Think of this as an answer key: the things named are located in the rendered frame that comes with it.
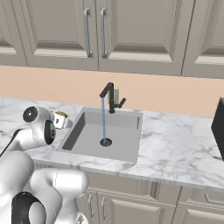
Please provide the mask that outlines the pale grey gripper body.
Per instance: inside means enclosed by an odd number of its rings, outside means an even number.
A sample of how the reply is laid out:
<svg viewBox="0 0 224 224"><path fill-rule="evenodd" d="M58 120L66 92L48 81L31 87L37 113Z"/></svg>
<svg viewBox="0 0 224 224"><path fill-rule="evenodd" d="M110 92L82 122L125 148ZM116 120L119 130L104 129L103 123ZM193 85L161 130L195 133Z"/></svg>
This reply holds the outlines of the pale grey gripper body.
<svg viewBox="0 0 224 224"><path fill-rule="evenodd" d="M71 128L73 125L73 122L68 118L67 115L60 115L57 113L53 114L54 116L54 120L53 120L53 124L55 126L56 129L68 129Z"/></svg>

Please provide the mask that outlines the blue water stream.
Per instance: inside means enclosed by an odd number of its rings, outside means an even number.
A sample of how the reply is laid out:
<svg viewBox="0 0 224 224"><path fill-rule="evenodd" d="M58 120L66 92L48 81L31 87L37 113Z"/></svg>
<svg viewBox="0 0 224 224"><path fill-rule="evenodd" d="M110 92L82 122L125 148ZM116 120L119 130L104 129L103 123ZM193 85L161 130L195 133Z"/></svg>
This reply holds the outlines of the blue water stream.
<svg viewBox="0 0 224 224"><path fill-rule="evenodd" d="M106 123L105 123L105 103L104 97L101 98L101 116L102 116L102 131L103 131L103 145L106 143Z"/></svg>

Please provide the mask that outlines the grey steel sink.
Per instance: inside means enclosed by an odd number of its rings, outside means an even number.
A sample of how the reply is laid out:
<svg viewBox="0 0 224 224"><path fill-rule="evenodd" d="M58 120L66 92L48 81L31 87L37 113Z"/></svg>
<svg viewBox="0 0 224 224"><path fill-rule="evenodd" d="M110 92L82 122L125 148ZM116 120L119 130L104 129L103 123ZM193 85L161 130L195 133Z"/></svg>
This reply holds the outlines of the grey steel sink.
<svg viewBox="0 0 224 224"><path fill-rule="evenodd" d="M142 122L142 113L106 109L102 126L102 110L84 107L57 151L135 163Z"/></svg>

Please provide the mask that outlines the beige panel under sink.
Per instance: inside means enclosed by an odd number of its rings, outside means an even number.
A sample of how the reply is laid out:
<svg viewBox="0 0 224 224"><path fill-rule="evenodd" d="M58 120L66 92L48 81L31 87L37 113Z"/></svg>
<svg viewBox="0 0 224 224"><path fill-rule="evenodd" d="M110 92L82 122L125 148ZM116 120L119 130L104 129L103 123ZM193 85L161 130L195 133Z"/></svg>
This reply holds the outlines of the beige panel under sink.
<svg viewBox="0 0 224 224"><path fill-rule="evenodd" d="M136 178L125 178L96 172L87 172L89 185L121 193L132 193L136 195L150 195L157 199L160 193L177 194L180 187L168 185L157 181L141 180Z"/></svg>

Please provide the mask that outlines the black tap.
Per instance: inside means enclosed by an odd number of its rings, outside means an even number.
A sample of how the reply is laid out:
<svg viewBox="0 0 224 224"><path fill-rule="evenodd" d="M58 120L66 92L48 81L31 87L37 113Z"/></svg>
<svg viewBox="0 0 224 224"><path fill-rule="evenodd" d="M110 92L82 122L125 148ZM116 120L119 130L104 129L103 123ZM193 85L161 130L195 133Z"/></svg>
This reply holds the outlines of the black tap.
<svg viewBox="0 0 224 224"><path fill-rule="evenodd" d="M109 113L114 114L116 108L121 108L123 104L126 102L126 99L123 98L119 104L115 104L114 99L114 83L109 82L107 86L101 91L100 97L104 98L106 94L109 94Z"/></svg>

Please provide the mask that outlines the beige base cupboard door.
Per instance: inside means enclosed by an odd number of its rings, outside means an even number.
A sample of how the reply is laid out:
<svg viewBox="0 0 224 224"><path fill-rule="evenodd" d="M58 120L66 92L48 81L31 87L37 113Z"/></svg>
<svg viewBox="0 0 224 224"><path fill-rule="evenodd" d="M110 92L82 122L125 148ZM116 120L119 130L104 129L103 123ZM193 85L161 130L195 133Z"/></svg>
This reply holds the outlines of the beige base cupboard door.
<svg viewBox="0 0 224 224"><path fill-rule="evenodd" d="M100 224L97 193L93 188L88 188L77 197L77 205L87 218L88 224Z"/></svg>
<svg viewBox="0 0 224 224"><path fill-rule="evenodd" d="M172 224L224 224L224 209L178 203Z"/></svg>
<svg viewBox="0 0 224 224"><path fill-rule="evenodd" d="M125 194L98 192L101 224L172 224L175 206ZM102 197L107 200L107 218L102 220Z"/></svg>

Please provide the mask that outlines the black appliance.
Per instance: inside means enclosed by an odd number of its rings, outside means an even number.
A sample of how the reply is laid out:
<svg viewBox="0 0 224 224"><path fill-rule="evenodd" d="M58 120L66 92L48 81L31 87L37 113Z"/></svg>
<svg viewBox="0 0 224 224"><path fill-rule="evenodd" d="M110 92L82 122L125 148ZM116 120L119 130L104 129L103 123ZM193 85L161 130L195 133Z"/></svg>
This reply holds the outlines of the black appliance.
<svg viewBox="0 0 224 224"><path fill-rule="evenodd" d="M224 161L224 98L219 99L211 129L218 145L221 158Z"/></svg>

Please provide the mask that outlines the beige drawer front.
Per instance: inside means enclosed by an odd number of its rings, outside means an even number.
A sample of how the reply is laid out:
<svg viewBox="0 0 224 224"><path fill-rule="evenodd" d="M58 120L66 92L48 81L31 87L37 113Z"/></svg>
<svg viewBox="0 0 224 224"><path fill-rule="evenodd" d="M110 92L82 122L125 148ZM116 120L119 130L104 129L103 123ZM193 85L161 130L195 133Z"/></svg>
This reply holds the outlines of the beige drawer front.
<svg viewBox="0 0 224 224"><path fill-rule="evenodd" d="M184 202L184 203L190 203L194 205L199 205L203 207L217 207L220 209L224 209L224 206L222 205L207 202L205 198L205 193L209 194L209 198L211 200L224 201L224 192L216 192L216 191L206 190L206 189L190 188L186 186L182 187L178 201Z"/></svg>

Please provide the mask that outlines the beige wall cupboard door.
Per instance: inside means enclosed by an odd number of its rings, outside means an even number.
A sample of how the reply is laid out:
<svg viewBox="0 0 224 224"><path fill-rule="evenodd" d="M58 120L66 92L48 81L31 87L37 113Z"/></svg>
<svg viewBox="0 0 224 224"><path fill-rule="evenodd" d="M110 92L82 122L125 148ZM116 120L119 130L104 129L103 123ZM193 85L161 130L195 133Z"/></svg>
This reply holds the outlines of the beige wall cupboard door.
<svg viewBox="0 0 224 224"><path fill-rule="evenodd" d="M96 71L98 47L95 0L20 0L24 20L24 49L31 67ZM84 28L85 8L90 48L87 56Z"/></svg>
<svg viewBox="0 0 224 224"><path fill-rule="evenodd" d="M27 66L12 0L0 0L0 66Z"/></svg>
<svg viewBox="0 0 224 224"><path fill-rule="evenodd" d="M224 0L195 0L182 75L224 79Z"/></svg>
<svg viewBox="0 0 224 224"><path fill-rule="evenodd" d="M181 75L194 0L96 0L102 71ZM107 8L102 57L100 8Z"/></svg>

